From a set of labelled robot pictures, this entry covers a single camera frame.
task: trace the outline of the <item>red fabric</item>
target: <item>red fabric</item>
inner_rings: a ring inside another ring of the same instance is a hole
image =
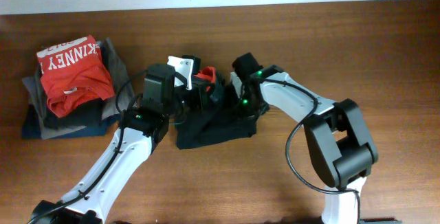
[[[100,48],[92,36],[49,47],[36,55],[43,73],[41,84],[47,94],[47,106],[58,117],[87,101],[115,95]]]
[[[211,83],[215,83],[215,81],[217,80],[216,75],[215,75],[215,68],[209,67],[209,66],[200,70],[199,73],[197,75],[195,75],[195,77],[208,80]]]

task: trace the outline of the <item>black garment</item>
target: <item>black garment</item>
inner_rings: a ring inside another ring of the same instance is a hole
[[[238,97],[232,85],[225,87],[222,99],[220,104],[210,100],[207,109],[188,113],[185,121],[176,125],[179,149],[199,148],[256,134],[258,116],[243,117],[233,110]]]
[[[109,70],[109,48],[107,48],[106,41],[96,41],[96,44],[98,44],[99,49],[101,51],[101,59],[102,64],[104,65],[106,70]]]
[[[26,119],[21,127],[21,137],[23,139],[39,139],[41,138],[41,131],[39,126],[38,114],[33,105],[29,104],[26,113]]]
[[[101,123],[103,106],[104,101],[101,99],[90,100],[77,106],[65,117],[57,117],[47,108],[43,123],[47,128],[65,128],[82,125],[96,127]]]

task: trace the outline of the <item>black cloth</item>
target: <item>black cloth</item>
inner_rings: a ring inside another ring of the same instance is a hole
[[[103,136],[111,125],[121,120],[120,114],[111,115],[103,119],[99,126],[85,127],[77,131],[51,137],[50,139],[66,139],[66,138],[78,138],[78,137],[95,137]],[[38,113],[35,111],[33,105],[29,105],[27,109],[26,119],[21,129],[21,138],[23,139],[40,139],[41,130],[39,126]]]
[[[65,128],[81,125],[97,127],[101,123],[103,106],[104,101],[101,99],[90,100],[77,106],[65,117],[57,117],[49,108],[47,108],[43,123],[47,128]]]
[[[189,112],[185,121],[176,125],[179,149],[199,148],[256,134],[257,118],[237,116],[232,110],[238,101],[232,85],[225,87],[222,99],[220,104],[210,100],[207,109]]]

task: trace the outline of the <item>cable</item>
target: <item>cable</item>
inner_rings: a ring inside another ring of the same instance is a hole
[[[238,102],[235,104],[235,106],[232,107],[232,110],[235,110],[235,109],[241,104],[241,101],[243,100],[243,96],[245,95],[245,92],[244,92],[244,90],[245,90],[245,83],[247,83],[247,82],[249,82],[249,80],[248,80],[248,81],[245,80],[245,82],[243,82],[243,83],[241,84],[239,100],[238,100]]]
[[[133,98],[131,98],[129,105],[127,106],[127,110],[130,110],[134,107],[136,101],[138,101],[138,98],[142,97],[142,93],[137,94]]]
[[[179,124],[183,124],[186,120],[181,121],[181,122],[170,122],[171,125],[179,125]]]
[[[128,81],[126,81],[121,88],[119,89],[118,93],[116,94],[116,99],[115,99],[115,103],[116,103],[116,109],[118,110],[119,113],[122,114],[121,109],[119,108],[119,104],[118,104],[118,100],[119,100],[119,95],[121,94],[122,90],[124,89],[124,87],[126,87],[132,80],[134,80],[135,78],[141,76],[142,74],[145,74],[148,70],[144,69],[141,72],[138,72],[136,75],[132,76]]]
[[[269,105],[266,103],[263,105],[263,107],[261,107],[261,111],[260,113],[258,113],[258,115],[255,115],[255,122],[259,120],[259,118],[261,117],[261,115],[267,111],[266,108],[269,107]]]
[[[354,189],[346,189],[346,190],[338,190],[338,191],[331,191],[331,190],[325,190],[319,187],[316,187],[314,185],[312,185],[311,183],[309,183],[307,180],[305,180],[300,174],[299,172],[295,169],[294,165],[292,164],[292,161],[290,159],[290,144],[292,142],[292,139],[294,138],[294,135],[296,134],[296,132],[300,129],[300,127],[304,124],[304,121],[310,117],[311,115],[313,115],[316,111],[316,109],[318,108],[319,105],[319,101],[318,99],[313,96],[310,92],[308,92],[307,90],[303,89],[302,87],[293,85],[291,83],[285,82],[285,81],[279,81],[279,80],[271,80],[271,79],[259,79],[261,82],[273,82],[273,83],[278,83],[280,85],[284,85],[284,86],[289,86],[292,88],[295,88],[303,93],[305,93],[307,96],[309,96],[312,100],[313,100],[313,108],[312,110],[301,120],[299,121],[299,123],[295,126],[295,128],[291,131],[289,137],[287,138],[286,141],[286,147],[285,147],[285,156],[286,156],[286,160],[287,163],[289,164],[290,170],[295,174],[295,176],[303,183],[305,184],[307,187],[311,188],[312,190],[315,190],[317,192],[321,192],[324,194],[345,194],[345,193],[353,193],[356,197],[356,201],[357,201],[357,221],[356,223],[360,223],[360,193],[357,190]]]

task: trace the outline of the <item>red t-shirt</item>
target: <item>red t-shirt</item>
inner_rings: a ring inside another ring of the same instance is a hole
[[[115,95],[100,48],[92,36],[49,47],[36,55],[47,106],[58,117],[87,101]]]

